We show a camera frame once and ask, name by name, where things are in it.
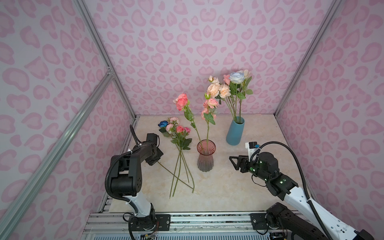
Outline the teal ceramic vase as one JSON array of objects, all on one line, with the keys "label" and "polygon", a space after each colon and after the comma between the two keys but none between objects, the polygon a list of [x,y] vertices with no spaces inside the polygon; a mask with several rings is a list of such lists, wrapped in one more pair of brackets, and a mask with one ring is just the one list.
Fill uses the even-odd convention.
[{"label": "teal ceramic vase", "polygon": [[226,136],[226,141],[229,145],[236,146],[241,142],[244,126],[245,120],[243,117],[236,117],[235,120],[231,122]]}]

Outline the red glass vase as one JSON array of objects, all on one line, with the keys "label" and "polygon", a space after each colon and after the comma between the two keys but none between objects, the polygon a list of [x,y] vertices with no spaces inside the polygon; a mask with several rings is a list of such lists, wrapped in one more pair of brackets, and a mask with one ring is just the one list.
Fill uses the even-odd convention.
[{"label": "red glass vase", "polygon": [[202,140],[197,145],[199,152],[197,166],[202,172],[209,172],[214,167],[213,154],[216,151],[216,145],[211,140]]}]

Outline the coral rose spray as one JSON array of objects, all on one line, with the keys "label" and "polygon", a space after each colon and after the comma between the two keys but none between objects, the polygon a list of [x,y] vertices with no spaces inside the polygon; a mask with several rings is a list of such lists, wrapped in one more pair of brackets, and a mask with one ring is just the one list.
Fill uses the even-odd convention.
[{"label": "coral rose spray", "polygon": [[212,98],[210,94],[205,93],[205,101],[203,103],[203,111],[201,113],[202,119],[206,122],[207,125],[207,134],[206,134],[206,143],[203,144],[205,153],[209,154],[210,147],[209,147],[209,131],[210,131],[210,124],[215,125],[215,118],[216,118],[216,109],[219,105],[219,102],[216,98]]}]

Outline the peach rose spray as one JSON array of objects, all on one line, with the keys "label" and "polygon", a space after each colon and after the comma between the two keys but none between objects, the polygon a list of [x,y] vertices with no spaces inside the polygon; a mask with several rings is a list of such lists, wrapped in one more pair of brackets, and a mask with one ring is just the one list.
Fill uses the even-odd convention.
[{"label": "peach rose spray", "polygon": [[225,102],[225,97],[231,95],[231,93],[229,92],[229,87],[225,84],[225,82],[221,83],[217,77],[213,76],[208,77],[208,82],[210,83],[210,85],[208,86],[206,93],[210,94],[212,98],[216,98],[219,102],[219,105],[222,105],[224,103],[227,106]]}]

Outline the salmon pink rose stem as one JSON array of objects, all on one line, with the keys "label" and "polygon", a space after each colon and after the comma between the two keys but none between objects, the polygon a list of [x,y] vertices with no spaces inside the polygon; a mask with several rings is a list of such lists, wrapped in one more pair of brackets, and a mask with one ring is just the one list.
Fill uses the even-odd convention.
[{"label": "salmon pink rose stem", "polygon": [[175,100],[173,100],[173,103],[176,105],[178,111],[183,111],[185,118],[191,123],[191,126],[193,129],[195,129],[198,138],[199,138],[199,144],[202,147],[202,140],[196,125],[195,121],[195,115],[192,112],[192,109],[190,108],[190,101],[188,99],[188,96],[186,93],[180,94]]}]

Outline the pale blue rose stem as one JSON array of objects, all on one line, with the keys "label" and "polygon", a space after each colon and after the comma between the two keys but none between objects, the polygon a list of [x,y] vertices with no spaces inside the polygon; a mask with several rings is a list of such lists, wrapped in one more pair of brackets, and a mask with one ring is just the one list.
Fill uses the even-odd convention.
[{"label": "pale blue rose stem", "polygon": [[245,99],[244,81],[245,74],[243,72],[233,72],[229,75],[230,80],[230,103],[232,105],[234,121],[237,124],[242,124],[242,101]]}]

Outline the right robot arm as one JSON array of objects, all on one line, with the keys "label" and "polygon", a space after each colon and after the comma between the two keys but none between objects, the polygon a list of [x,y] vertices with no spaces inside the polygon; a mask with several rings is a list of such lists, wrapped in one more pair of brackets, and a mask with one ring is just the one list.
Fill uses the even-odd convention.
[{"label": "right robot arm", "polygon": [[297,216],[285,205],[276,203],[266,211],[269,228],[283,228],[304,240],[372,240],[366,230],[358,231],[323,208],[299,187],[298,183],[280,172],[273,154],[264,152],[251,161],[247,156],[230,157],[235,170],[250,173],[263,180],[268,191],[302,214]]}]

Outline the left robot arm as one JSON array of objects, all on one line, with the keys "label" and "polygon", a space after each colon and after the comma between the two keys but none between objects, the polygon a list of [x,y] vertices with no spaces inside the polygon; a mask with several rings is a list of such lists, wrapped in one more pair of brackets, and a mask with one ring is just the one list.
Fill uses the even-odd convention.
[{"label": "left robot arm", "polygon": [[143,185],[142,162],[152,166],[164,155],[158,147],[159,136],[150,133],[144,142],[137,142],[132,150],[111,158],[106,173],[105,190],[116,200],[128,203],[137,218],[154,214],[153,205],[141,192]]}]

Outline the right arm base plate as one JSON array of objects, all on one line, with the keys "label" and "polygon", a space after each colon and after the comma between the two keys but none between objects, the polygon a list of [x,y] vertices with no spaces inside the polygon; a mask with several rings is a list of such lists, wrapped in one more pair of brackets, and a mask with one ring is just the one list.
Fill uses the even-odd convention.
[{"label": "right arm base plate", "polygon": [[250,214],[251,224],[254,231],[266,231],[269,229],[267,219],[267,213],[252,213]]}]

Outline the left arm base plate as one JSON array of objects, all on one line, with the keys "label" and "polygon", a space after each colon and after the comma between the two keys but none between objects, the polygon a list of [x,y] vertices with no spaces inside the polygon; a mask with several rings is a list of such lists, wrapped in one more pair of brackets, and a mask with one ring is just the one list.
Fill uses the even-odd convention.
[{"label": "left arm base plate", "polygon": [[168,231],[170,229],[171,215],[155,214],[146,217],[130,217],[129,226],[132,231]]}]

